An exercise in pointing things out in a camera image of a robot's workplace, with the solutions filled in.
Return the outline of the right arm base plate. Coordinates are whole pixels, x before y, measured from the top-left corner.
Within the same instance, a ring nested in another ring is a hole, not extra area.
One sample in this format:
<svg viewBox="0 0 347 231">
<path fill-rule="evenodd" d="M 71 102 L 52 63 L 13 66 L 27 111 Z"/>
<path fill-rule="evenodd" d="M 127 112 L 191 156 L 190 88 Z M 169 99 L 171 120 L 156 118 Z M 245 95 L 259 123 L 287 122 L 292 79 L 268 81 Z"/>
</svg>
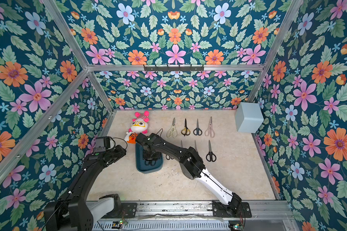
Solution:
<svg viewBox="0 0 347 231">
<path fill-rule="evenodd" d="M 220 218 L 251 218 L 252 213 L 250 205 L 247 202 L 235 203 L 224 205 L 219 201 L 212 201 L 213 216 Z"/>
</svg>

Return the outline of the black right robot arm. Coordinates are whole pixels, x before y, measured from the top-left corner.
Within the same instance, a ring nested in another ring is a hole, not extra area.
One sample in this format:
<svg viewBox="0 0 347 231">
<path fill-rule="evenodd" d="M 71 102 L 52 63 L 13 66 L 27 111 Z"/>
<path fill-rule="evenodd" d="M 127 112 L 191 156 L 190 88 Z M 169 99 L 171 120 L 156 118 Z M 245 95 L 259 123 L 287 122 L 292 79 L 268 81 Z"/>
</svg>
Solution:
<svg viewBox="0 0 347 231">
<path fill-rule="evenodd" d="M 139 134 L 136 143 L 141 145 L 148 154 L 162 153 L 178 161 L 183 174 L 190 180 L 202 183 L 222 205 L 227 206 L 227 211 L 236 213 L 240 209 L 242 199 L 208 171 L 195 148 L 176 146 L 155 133 L 149 136 Z"/>
</svg>

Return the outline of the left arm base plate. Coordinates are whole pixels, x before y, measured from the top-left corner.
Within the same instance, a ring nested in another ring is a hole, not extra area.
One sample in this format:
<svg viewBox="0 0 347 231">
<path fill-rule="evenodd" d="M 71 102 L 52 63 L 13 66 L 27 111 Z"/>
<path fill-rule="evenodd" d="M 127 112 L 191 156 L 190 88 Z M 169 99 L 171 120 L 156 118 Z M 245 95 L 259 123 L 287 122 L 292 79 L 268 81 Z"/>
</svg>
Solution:
<svg viewBox="0 0 347 231">
<path fill-rule="evenodd" d="M 107 213 L 103 218 L 134 218 L 137 212 L 137 203 L 122 202 L 114 208 L 112 212 Z"/>
</svg>

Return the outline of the large black scissors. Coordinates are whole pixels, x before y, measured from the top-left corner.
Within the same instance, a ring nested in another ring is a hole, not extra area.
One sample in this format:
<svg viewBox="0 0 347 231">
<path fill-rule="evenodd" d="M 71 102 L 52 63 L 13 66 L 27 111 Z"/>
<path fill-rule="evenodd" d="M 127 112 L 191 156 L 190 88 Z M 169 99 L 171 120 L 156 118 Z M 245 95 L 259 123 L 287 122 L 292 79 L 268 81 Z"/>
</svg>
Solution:
<svg viewBox="0 0 347 231">
<path fill-rule="evenodd" d="M 206 160 L 208 162 L 215 162 L 217 160 L 217 157 L 216 155 L 213 153 L 213 150 L 212 150 L 212 145 L 211 145 L 211 141 L 209 140 L 208 141 L 208 146 L 209 146 L 209 152 L 208 154 L 206 155 Z"/>
</svg>

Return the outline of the yellow black scissors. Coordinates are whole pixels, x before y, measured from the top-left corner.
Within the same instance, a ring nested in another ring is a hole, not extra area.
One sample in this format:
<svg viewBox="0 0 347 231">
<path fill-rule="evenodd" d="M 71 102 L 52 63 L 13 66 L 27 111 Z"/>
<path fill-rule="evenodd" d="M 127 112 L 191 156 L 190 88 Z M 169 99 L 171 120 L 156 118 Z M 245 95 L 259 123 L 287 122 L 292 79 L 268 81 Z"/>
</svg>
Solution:
<svg viewBox="0 0 347 231">
<path fill-rule="evenodd" d="M 182 129 L 181 134 L 182 134 L 183 136 L 189 136 L 189 135 L 191 134 L 191 131 L 190 131 L 190 129 L 188 128 L 188 125 L 187 125 L 187 119 L 185 119 L 184 128 Z"/>
</svg>

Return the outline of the pink handled scissors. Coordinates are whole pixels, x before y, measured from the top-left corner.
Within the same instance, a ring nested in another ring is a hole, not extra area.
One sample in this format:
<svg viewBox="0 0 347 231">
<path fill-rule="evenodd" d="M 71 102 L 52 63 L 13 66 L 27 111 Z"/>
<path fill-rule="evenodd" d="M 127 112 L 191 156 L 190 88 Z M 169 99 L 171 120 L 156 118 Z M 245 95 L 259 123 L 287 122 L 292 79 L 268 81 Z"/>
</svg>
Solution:
<svg viewBox="0 0 347 231">
<path fill-rule="evenodd" d="M 212 117 L 210 117 L 210 119 L 209 119 L 209 124 L 208 124 L 207 130 L 205 131 L 205 136 L 211 137 L 211 138 L 215 137 L 215 131 L 213 129 L 213 118 Z"/>
</svg>

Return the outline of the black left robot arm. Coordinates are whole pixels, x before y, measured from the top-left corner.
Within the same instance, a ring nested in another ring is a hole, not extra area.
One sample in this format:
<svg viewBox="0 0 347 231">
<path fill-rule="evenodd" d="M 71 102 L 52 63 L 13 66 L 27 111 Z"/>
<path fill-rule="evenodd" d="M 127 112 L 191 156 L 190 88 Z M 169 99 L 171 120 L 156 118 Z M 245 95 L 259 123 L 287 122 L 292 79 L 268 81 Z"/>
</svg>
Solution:
<svg viewBox="0 0 347 231">
<path fill-rule="evenodd" d="M 95 204 L 86 204 L 89 192 L 103 169 L 126 155 L 126 149 L 117 145 L 112 137 L 98 137 L 91 154 L 66 192 L 56 201 L 45 206 L 45 227 L 48 231 L 90 231 L 105 215 L 122 213 L 118 194 L 102 196 Z"/>
</svg>

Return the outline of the teal plastic storage box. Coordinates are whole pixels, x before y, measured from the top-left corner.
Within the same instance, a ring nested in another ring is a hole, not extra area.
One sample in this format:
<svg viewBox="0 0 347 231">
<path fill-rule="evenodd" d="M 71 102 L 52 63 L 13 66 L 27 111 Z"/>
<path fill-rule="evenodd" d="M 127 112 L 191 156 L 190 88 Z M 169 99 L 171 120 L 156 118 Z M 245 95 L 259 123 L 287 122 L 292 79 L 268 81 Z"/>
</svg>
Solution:
<svg viewBox="0 0 347 231">
<path fill-rule="evenodd" d="M 145 166 L 143 165 L 143 157 L 142 157 L 143 147 L 140 144 L 136 144 L 136 168 L 139 172 L 144 174 L 153 173 L 159 171 L 163 166 L 163 155 L 162 159 L 158 161 L 155 166 Z"/>
</svg>

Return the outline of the thin black scissors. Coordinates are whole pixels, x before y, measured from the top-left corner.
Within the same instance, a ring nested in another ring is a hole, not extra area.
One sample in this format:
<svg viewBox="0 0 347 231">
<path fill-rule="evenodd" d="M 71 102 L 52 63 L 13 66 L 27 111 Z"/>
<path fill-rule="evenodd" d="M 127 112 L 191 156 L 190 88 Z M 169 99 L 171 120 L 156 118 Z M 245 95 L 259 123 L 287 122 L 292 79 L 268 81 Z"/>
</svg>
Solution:
<svg viewBox="0 0 347 231">
<path fill-rule="evenodd" d="M 173 158 L 168 156 L 168 155 L 166 155 L 166 159 L 167 160 L 173 160 Z"/>
</svg>

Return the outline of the small black scissors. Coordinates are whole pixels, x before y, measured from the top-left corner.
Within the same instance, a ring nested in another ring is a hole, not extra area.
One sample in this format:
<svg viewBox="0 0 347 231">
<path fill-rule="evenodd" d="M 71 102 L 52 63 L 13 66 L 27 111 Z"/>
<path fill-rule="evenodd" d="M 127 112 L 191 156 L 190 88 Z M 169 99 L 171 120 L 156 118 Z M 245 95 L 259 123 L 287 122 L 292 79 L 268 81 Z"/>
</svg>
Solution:
<svg viewBox="0 0 347 231">
<path fill-rule="evenodd" d="M 196 128 L 193 130 L 193 134 L 195 136 L 201 136 L 203 134 L 202 130 L 199 127 L 199 120 L 198 119 L 197 119 L 197 122 L 196 122 Z"/>
</svg>

